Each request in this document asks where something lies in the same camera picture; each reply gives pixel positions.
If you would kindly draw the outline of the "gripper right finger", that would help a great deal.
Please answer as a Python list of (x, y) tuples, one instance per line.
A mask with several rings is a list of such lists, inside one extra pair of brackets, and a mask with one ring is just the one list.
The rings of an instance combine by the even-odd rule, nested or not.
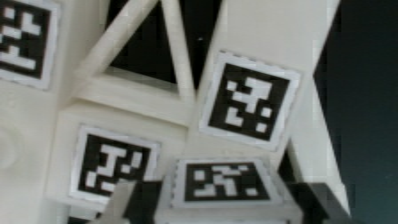
[(304, 212), (302, 224), (364, 224), (350, 217), (325, 183), (290, 183), (288, 189)]

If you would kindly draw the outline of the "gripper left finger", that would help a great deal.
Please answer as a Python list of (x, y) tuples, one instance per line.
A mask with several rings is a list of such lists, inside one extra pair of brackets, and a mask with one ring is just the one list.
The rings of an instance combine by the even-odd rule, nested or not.
[(162, 182), (119, 182), (96, 224), (155, 224)]

